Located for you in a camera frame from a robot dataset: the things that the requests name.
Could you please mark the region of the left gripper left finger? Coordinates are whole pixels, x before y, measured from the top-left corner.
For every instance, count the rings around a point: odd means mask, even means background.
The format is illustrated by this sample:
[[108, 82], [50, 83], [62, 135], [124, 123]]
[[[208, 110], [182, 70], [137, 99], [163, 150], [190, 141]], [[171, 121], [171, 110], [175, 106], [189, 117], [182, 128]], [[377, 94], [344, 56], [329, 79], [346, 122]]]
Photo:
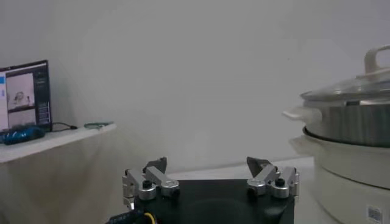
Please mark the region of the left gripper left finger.
[[142, 170], [126, 169], [122, 176], [122, 201], [130, 210], [135, 209], [136, 200], [152, 201], [157, 194], [176, 199], [180, 195], [178, 180], [169, 178], [165, 172], [167, 157], [149, 161]]

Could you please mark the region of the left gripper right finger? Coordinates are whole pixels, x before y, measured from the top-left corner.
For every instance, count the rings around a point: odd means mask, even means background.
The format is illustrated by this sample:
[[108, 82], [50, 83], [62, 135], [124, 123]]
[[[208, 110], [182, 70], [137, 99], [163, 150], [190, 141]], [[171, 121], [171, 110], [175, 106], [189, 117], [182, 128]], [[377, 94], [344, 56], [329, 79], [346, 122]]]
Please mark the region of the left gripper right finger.
[[250, 198], [270, 194], [277, 199], [299, 196], [300, 173], [295, 167], [279, 169], [266, 159], [247, 157], [252, 178], [247, 180], [247, 194]]

